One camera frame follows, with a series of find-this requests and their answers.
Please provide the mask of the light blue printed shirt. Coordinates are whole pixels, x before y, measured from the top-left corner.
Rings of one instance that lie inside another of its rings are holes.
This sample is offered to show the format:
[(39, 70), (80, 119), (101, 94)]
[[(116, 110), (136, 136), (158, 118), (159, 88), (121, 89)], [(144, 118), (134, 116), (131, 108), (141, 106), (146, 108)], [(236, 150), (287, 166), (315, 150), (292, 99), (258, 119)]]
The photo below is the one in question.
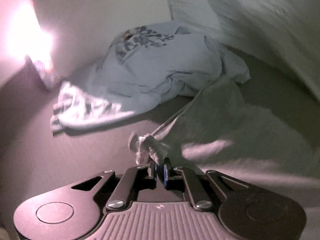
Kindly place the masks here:
[(114, 124), (178, 95), (195, 96), (222, 76), (239, 84), (250, 79), (243, 59), (204, 31), (176, 21), (135, 27), (63, 81), (50, 128), (59, 133)]

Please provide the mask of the white carrot print storage bag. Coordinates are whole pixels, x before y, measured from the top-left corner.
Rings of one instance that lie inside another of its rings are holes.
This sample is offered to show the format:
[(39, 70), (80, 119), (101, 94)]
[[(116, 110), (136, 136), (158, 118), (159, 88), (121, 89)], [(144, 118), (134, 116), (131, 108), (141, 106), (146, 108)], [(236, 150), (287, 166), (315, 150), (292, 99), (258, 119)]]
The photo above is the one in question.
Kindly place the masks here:
[(319, 0), (168, 0), (171, 18), (302, 82), (319, 97)]

